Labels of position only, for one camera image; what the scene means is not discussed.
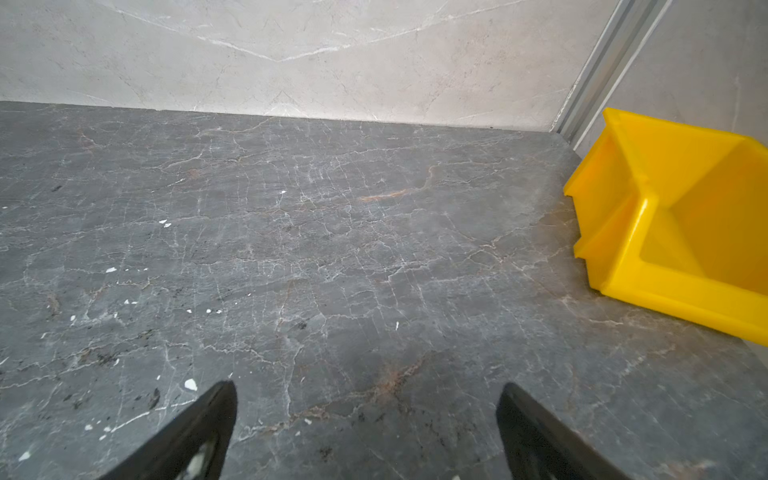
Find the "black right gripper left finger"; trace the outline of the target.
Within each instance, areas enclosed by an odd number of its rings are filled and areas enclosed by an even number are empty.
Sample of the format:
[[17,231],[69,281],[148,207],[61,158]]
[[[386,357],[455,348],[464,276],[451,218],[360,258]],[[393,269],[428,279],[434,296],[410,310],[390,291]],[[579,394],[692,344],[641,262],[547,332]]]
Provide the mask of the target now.
[[219,381],[105,479],[218,479],[237,419],[233,381]]

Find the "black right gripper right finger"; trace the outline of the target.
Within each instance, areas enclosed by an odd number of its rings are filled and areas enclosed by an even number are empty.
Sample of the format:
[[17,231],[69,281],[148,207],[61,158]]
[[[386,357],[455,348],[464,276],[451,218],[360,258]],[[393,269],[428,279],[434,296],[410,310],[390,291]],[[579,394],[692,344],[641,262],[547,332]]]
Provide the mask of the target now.
[[514,479],[629,479],[516,383],[504,386],[496,422]]

